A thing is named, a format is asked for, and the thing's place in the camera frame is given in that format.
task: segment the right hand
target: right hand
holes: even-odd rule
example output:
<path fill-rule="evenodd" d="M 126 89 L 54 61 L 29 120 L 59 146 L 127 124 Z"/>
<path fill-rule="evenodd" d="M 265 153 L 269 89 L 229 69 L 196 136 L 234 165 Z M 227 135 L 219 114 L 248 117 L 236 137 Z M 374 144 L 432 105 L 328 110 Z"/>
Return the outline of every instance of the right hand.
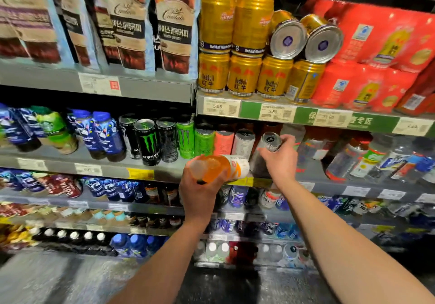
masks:
<path fill-rule="evenodd" d="M 281 139 L 283 144 L 276 152 L 270 152 L 267 148 L 258 148 L 258 151 L 266 161 L 272 180 L 282 192 L 289 181 L 296 181 L 297 152 L 293 148 L 294 136 L 284 134 Z"/>

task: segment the green bottle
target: green bottle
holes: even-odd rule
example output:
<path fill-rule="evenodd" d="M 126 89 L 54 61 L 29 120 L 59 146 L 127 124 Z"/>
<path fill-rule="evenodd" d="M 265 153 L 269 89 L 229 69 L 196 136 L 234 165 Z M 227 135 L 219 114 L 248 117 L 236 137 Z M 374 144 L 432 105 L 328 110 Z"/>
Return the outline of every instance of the green bottle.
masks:
<path fill-rule="evenodd" d="M 67 125 L 59 113 L 44 106 L 31 106 L 30 109 L 36 113 L 36 120 L 61 154 L 71 154 L 77 149 L 77 139 L 68 132 Z"/>

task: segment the gold can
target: gold can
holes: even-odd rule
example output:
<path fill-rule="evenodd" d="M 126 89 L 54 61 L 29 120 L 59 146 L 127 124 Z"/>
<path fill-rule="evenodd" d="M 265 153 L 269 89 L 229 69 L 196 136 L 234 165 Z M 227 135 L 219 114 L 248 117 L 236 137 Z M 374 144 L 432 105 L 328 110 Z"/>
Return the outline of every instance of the gold can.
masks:
<path fill-rule="evenodd" d="M 201 0 L 199 49 L 213 54 L 231 50 L 236 0 Z"/>
<path fill-rule="evenodd" d="M 250 97 L 255 91 L 261 69 L 261 58 L 231 56 L 227 87 L 240 98 Z"/>
<path fill-rule="evenodd" d="M 274 57 L 292 59 L 307 43 L 307 30 L 290 12 L 277 10 L 269 26 L 269 50 Z"/>
<path fill-rule="evenodd" d="M 326 19 L 308 14 L 301 19 L 307 29 L 307 44 L 305 45 L 305 59 L 316 64 L 324 64 L 331 60 L 343 45 L 343 32 Z"/>
<path fill-rule="evenodd" d="M 274 0 L 237 0 L 232 51 L 242 57 L 261 57 L 266 48 Z"/>
<path fill-rule="evenodd" d="M 313 64 L 306 60 L 296 61 L 288 78 L 287 98 L 301 105 L 308 103 L 324 70 L 325 64 Z"/>
<path fill-rule="evenodd" d="M 265 100 L 275 101 L 284 93 L 292 67 L 292 59 L 279 59 L 270 54 L 264 57 L 257 91 Z"/>
<path fill-rule="evenodd" d="M 227 85 L 230 54 L 199 53 L 198 86 L 208 94 L 221 93 Z"/>

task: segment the forearm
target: forearm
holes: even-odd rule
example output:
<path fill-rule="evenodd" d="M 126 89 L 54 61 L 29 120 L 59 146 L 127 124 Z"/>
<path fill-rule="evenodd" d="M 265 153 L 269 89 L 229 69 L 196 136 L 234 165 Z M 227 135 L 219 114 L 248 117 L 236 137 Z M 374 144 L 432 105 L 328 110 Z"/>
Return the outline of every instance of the forearm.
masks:
<path fill-rule="evenodd" d="M 435 303 L 412 274 L 299 183 L 289 181 L 283 194 L 323 275 L 343 304 Z"/>
<path fill-rule="evenodd" d="M 109 304 L 173 303 L 202 232 L 193 223 L 184 224 Z"/>

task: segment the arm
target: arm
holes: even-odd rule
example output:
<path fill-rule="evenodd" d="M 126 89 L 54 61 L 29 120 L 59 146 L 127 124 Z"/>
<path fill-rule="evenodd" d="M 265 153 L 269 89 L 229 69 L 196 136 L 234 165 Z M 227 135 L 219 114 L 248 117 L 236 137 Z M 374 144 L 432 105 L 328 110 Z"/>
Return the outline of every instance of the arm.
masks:
<path fill-rule="evenodd" d="M 189 164 L 184 168 L 179 187 L 184 224 L 108 304 L 174 302 L 197 243 L 210 222 L 216 194 L 226 180 L 222 173 L 213 182 L 199 185 L 190 173 Z"/>
<path fill-rule="evenodd" d="M 285 142 L 277 152 L 260 148 L 260 153 L 339 300 L 343 304 L 435 303 L 411 273 L 295 180 L 295 138 L 283 135 L 282 139 Z"/>

